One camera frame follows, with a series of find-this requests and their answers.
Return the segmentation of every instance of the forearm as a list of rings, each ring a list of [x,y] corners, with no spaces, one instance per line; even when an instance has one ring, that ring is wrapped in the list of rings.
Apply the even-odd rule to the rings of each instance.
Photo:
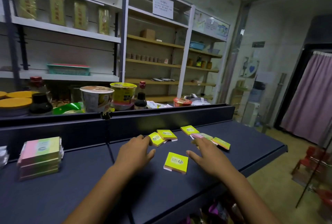
[[[111,166],[64,224],[102,223],[130,177],[130,172]]]
[[[250,224],[280,224],[268,206],[252,188],[248,180],[236,169],[227,179],[221,179],[241,210],[244,219]]]

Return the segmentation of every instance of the white instant noodle cup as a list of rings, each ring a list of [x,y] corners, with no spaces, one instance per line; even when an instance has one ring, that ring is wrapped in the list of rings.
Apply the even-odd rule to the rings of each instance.
[[[104,86],[80,88],[85,112],[110,112],[114,90]]]

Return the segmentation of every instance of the yellow sticky note pad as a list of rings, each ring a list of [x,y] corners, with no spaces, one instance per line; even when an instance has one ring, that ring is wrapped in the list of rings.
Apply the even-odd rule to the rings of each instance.
[[[171,169],[183,174],[187,173],[188,157],[169,152],[164,168]]]
[[[164,140],[161,138],[161,136],[159,136],[158,133],[153,132],[149,135],[149,137],[152,140],[153,145],[155,145],[156,147],[160,146],[162,143],[164,143]]]
[[[177,139],[177,137],[170,130],[157,130],[157,133],[163,140]]]
[[[230,143],[227,143],[227,142],[221,140],[220,138],[214,137],[211,141],[217,145],[220,145],[221,147],[225,148],[226,150],[229,150],[229,148],[230,148]]]
[[[187,135],[190,135],[193,133],[199,133],[199,131],[196,130],[193,126],[183,126],[183,127],[180,127],[180,129]]]

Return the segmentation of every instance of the hand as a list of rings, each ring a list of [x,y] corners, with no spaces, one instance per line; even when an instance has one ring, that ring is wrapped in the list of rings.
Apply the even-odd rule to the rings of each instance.
[[[187,155],[208,174],[226,183],[234,174],[238,173],[225,154],[210,140],[206,138],[196,138],[192,143],[200,148],[202,157],[198,156],[193,151],[186,151]]]
[[[143,138],[142,135],[139,135],[132,138],[120,148],[114,165],[123,172],[135,174],[149,163],[156,152],[156,149],[153,149],[147,154],[148,145],[152,145],[149,136]]]

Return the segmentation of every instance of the right hand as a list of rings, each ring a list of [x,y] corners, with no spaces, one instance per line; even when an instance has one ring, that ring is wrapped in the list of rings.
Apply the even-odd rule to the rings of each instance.
[[[208,174],[225,183],[238,173],[226,155],[210,140],[196,138],[192,143],[200,148],[202,156],[198,156],[193,151],[186,151],[186,154]]]

